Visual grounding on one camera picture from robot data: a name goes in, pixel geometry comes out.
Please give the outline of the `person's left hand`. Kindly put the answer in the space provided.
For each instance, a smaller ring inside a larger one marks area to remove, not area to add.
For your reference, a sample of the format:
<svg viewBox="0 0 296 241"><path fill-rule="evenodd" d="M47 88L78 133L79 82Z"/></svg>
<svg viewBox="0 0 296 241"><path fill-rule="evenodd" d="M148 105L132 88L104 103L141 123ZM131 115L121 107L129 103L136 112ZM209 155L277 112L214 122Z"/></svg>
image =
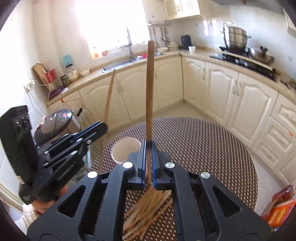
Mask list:
<svg viewBox="0 0 296 241"><path fill-rule="evenodd" d="M67 193L69 190L68 185L65 185L60 191L57 197L55 197L53 200L49 202L43 202L40 200L35 200L32 202L32 206L37 214L43 214L47 211L48 208L50 208L61 196L63 196L65 193Z"/></svg>

